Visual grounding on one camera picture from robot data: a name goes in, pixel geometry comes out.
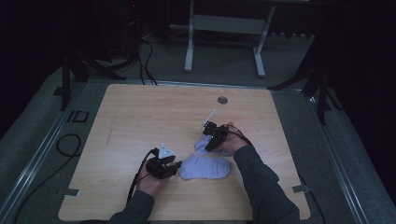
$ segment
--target dark background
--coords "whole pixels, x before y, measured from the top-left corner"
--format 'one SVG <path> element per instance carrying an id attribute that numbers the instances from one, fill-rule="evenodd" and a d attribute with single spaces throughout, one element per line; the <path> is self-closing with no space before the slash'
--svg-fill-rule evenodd
<path id="1" fill-rule="evenodd" d="M 321 7 L 312 4 L 329 4 Z M 286 36 L 315 35 L 304 66 L 331 62 L 331 87 L 354 124 L 375 169 L 396 202 L 396 3 L 391 0 L 316 1 L 281 4 L 270 32 Z M 204 1 L 197 10 L 212 13 Z M 168 38 L 168 24 L 188 24 L 189 1 L 135 2 L 139 17 Z M 220 14 L 260 17 L 257 7 L 223 5 Z M 125 22 L 122 1 L 0 2 L 0 136 L 29 103 L 42 82 L 62 64 L 70 46 L 95 59 L 108 58 L 117 48 Z M 136 36 L 129 35 L 134 41 Z"/>

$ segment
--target table top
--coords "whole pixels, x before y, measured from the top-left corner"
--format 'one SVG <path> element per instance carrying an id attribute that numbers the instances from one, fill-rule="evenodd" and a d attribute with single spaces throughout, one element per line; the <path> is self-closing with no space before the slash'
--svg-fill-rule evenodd
<path id="1" fill-rule="evenodd" d="M 226 97 L 223 105 L 218 98 Z M 276 107 L 268 90 L 195 86 L 109 85 L 70 183 L 77 197 L 66 196 L 59 212 L 64 221 L 109 219 L 125 207 L 141 161 L 164 143 L 176 161 L 195 153 L 201 125 L 210 119 L 232 121 L 252 142 L 264 163 L 279 176 L 286 195 L 310 217 Z M 251 220 L 242 177 L 232 157 L 222 179 L 184 180 L 172 176 L 156 196 L 150 220 Z"/>

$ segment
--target hand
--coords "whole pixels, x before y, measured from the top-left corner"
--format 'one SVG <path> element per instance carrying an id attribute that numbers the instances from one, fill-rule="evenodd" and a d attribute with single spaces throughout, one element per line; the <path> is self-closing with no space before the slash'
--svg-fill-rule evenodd
<path id="1" fill-rule="evenodd" d="M 142 190 L 147 194 L 151 195 L 152 197 L 155 197 L 155 195 L 157 195 L 157 193 L 160 191 L 160 189 L 164 186 L 169 178 L 158 179 L 150 175 L 149 172 L 146 170 L 147 163 L 148 162 L 146 161 L 146 163 L 143 165 L 142 170 L 140 171 L 139 177 L 137 178 L 140 181 L 137 182 L 136 189 Z"/>
<path id="2" fill-rule="evenodd" d="M 235 127 L 233 126 L 232 122 L 229 122 L 227 124 L 229 131 L 233 133 L 240 133 Z M 228 133 L 227 134 L 227 140 L 225 142 L 221 143 L 217 148 L 226 150 L 230 152 L 231 154 L 234 154 L 239 148 L 247 146 L 248 143 L 245 142 L 241 137 L 233 134 L 233 133 Z"/>

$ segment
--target gray carpet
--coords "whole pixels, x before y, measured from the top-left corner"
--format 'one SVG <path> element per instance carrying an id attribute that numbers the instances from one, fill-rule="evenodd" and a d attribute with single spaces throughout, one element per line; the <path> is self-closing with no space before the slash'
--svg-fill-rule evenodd
<path id="1" fill-rule="evenodd" d="M 292 77 L 312 41 L 304 37 L 287 39 L 283 36 L 270 36 L 262 54 L 267 77 L 258 78 L 248 45 L 236 47 L 227 44 L 214 47 L 205 41 L 196 43 L 193 70 L 186 74 L 184 59 L 187 47 L 183 34 L 175 36 L 168 44 L 162 43 L 155 36 L 146 38 L 154 49 L 148 70 L 160 84 L 172 81 L 265 88 Z M 149 46 L 143 45 L 142 59 L 148 55 Z M 121 83 L 140 83 L 137 65 L 119 71 L 119 74 L 128 77 Z M 49 141 L 48 155 L 27 193 L 67 160 L 55 146 L 60 137 L 68 133 L 78 134 L 82 140 L 81 148 L 83 147 L 106 86 L 114 82 L 98 75 L 92 75 L 87 84 L 73 82 L 74 102 L 68 110 L 60 112 L 61 98 L 52 95 L 55 88 L 61 85 L 60 71 L 47 79 L 20 119 L 0 142 L 2 203 L 7 199 L 26 163 L 40 148 L 43 139 L 46 139 L 53 123 L 60 120 L 58 132 L 54 134 L 55 138 Z M 291 88 L 300 89 L 303 85 L 304 82 L 300 82 Z M 334 171 L 329 146 L 322 134 L 323 129 L 313 113 L 314 105 L 296 91 L 274 91 L 274 99 L 297 170 L 318 200 L 327 223 L 355 223 L 345 190 L 340 184 L 340 177 Z M 67 122 L 71 111 L 89 112 L 87 122 Z M 328 125 L 325 132 L 328 132 L 332 139 L 339 161 L 344 164 L 366 215 L 366 219 L 357 222 L 395 223 L 394 205 L 379 182 L 346 114 L 332 107 L 331 111 L 326 112 L 326 120 Z M 71 153 L 76 148 L 77 141 L 73 137 L 68 137 L 60 146 Z M 72 159 L 27 201 L 19 214 L 18 223 L 62 223 L 57 218 L 63 200 L 61 195 L 68 187 L 77 163 L 78 158 Z M 313 198 L 309 194 L 306 194 L 306 198 L 312 216 L 303 223 L 322 223 Z"/>

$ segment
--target person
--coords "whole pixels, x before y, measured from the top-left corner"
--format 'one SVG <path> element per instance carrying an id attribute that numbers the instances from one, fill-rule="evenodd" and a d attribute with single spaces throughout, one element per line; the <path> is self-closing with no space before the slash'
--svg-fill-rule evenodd
<path id="1" fill-rule="evenodd" d="M 239 132 L 228 123 L 229 130 Z M 244 187 L 252 207 L 254 223 L 289 224 L 300 222 L 298 207 L 288 199 L 277 184 L 279 177 L 262 162 L 254 146 L 241 137 L 229 133 L 227 140 L 218 146 L 233 154 L 241 173 Z M 123 211 L 113 215 L 109 224 L 146 223 L 154 206 L 155 195 L 161 190 L 167 179 L 157 179 L 142 169 L 132 199 Z"/>

